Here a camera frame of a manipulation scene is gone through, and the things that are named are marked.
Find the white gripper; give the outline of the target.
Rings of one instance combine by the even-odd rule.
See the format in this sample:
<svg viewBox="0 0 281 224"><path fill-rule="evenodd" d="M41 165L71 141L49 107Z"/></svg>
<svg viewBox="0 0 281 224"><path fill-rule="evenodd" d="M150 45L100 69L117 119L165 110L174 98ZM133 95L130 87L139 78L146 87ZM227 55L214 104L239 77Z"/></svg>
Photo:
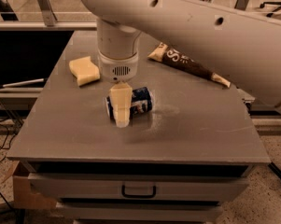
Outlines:
<svg viewBox="0 0 281 224"><path fill-rule="evenodd" d="M109 91L113 116L119 128L125 128L130 122L132 87L126 83L137 74L139 55L130 58L111 59L98 52L98 64L104 80L117 83Z"/></svg>

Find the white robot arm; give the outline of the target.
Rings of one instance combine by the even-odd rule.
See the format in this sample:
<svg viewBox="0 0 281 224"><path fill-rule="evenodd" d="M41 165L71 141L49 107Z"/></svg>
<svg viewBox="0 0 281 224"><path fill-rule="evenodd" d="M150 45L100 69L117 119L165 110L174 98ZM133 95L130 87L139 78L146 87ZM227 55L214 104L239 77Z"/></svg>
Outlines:
<svg viewBox="0 0 281 224"><path fill-rule="evenodd" d="M198 0L81 0L97 18L102 63L137 61L146 33L281 114L281 21Z"/></svg>

